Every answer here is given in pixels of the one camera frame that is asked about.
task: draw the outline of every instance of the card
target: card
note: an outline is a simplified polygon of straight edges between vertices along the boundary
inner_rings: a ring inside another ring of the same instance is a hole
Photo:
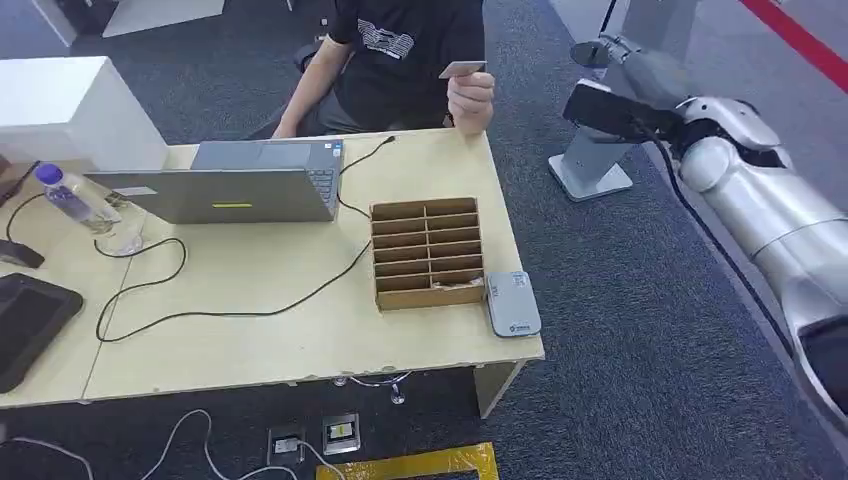
[[[441,75],[439,75],[439,78],[445,80],[451,77],[464,77],[465,75],[471,75],[472,73],[479,71],[485,66],[485,60],[476,62],[451,62],[450,65],[445,67]]]

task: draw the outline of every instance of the laptop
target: laptop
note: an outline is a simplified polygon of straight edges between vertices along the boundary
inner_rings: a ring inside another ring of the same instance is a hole
[[[85,177],[176,225],[330,222],[343,148],[341,140],[203,142],[191,170]]]

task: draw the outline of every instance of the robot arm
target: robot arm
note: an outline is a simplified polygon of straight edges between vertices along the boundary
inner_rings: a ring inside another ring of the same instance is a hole
[[[695,98],[683,108],[673,143],[680,178],[765,276],[786,318],[805,390],[848,434],[845,214],[793,170],[777,135],[748,105]]]
[[[795,172],[750,105],[695,96],[674,59],[622,37],[591,45],[622,65],[639,101],[581,81],[564,116],[623,142],[654,141],[666,156],[660,140],[670,144],[683,183],[715,211],[777,297],[804,389],[848,435],[848,218]]]

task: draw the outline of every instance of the laptop keyboard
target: laptop keyboard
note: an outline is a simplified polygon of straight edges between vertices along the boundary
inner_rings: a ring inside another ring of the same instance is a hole
[[[321,195],[324,203],[329,207],[333,203],[333,170],[308,170],[309,178],[315,185],[315,190]]]

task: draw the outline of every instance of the black t-shirt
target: black t-shirt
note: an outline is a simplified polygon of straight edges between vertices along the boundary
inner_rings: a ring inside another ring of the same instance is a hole
[[[452,61],[485,59],[482,0],[336,0],[336,9],[330,38],[355,52],[336,96],[370,129],[443,118],[439,74]]]

